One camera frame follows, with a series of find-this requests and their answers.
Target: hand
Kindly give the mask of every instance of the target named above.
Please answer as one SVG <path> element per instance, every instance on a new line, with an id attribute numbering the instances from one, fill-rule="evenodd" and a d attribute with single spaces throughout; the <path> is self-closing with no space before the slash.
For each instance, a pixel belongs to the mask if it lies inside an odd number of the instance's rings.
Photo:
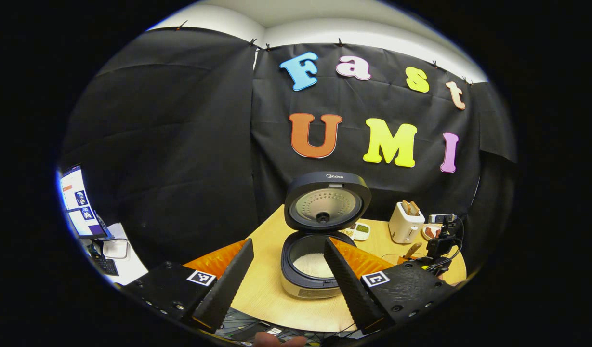
<path id="1" fill-rule="evenodd" d="M 253 347 L 304 347 L 307 339 L 304 336 L 298 336 L 281 344 L 281 341 L 273 334 L 267 332 L 258 332 L 255 334 L 255 341 Z"/>

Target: yellow letter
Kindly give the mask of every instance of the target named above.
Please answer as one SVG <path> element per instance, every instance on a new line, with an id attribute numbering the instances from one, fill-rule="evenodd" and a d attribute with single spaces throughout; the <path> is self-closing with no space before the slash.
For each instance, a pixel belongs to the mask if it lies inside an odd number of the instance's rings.
<path id="1" fill-rule="evenodd" d="M 405 69 L 408 75 L 408 86 L 418 92 L 428 92 L 428 83 L 426 83 L 426 73 L 419 68 L 408 67 Z"/>
<path id="2" fill-rule="evenodd" d="M 413 139 L 418 129 L 411 124 L 402 124 L 396 131 L 394 137 L 388 129 L 386 121 L 378 118 L 367 119 L 367 125 L 371 129 L 371 137 L 368 143 L 368 153 L 362 157 L 366 162 L 381 162 L 382 156 L 379 155 L 379 147 L 382 148 L 386 164 L 390 164 L 396 152 L 399 155 L 395 159 L 395 164 L 405 167 L 414 167 L 413 160 Z"/>

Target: computer screen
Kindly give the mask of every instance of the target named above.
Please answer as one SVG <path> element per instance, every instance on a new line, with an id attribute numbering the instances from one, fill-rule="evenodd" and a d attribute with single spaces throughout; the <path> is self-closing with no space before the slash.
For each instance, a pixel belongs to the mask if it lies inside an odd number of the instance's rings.
<path id="1" fill-rule="evenodd" d="M 60 193 L 65 214 L 81 239 L 104 239 L 108 237 L 88 200 L 82 166 L 75 165 L 62 173 Z"/>

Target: small dish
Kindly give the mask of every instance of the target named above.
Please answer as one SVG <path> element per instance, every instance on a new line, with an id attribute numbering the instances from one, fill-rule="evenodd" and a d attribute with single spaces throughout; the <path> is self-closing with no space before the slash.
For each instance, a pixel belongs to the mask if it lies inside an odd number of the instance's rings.
<path id="1" fill-rule="evenodd" d="M 433 237 L 430 237 L 426 234 L 427 228 L 430 228 L 430 233 Z M 431 239 L 436 239 L 437 231 L 441 231 L 441 226 L 439 224 L 425 224 L 422 226 L 422 237 L 424 237 L 424 239 L 426 239 L 427 241 Z"/>
<path id="2" fill-rule="evenodd" d="M 364 241 L 368 239 L 370 231 L 370 226 L 360 222 L 355 222 L 351 224 L 351 226 L 349 226 L 348 228 L 339 230 L 339 232 L 344 233 L 345 235 L 349 236 L 352 240 L 355 241 Z"/>

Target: rice cooker lid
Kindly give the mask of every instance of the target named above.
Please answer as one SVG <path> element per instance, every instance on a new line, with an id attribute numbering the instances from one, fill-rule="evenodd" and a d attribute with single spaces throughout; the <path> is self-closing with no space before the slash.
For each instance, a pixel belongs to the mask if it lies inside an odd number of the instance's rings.
<path id="1" fill-rule="evenodd" d="M 364 180 L 347 172 L 311 172 L 287 188 L 285 222 L 294 230 L 337 231 L 366 211 L 371 193 Z"/>

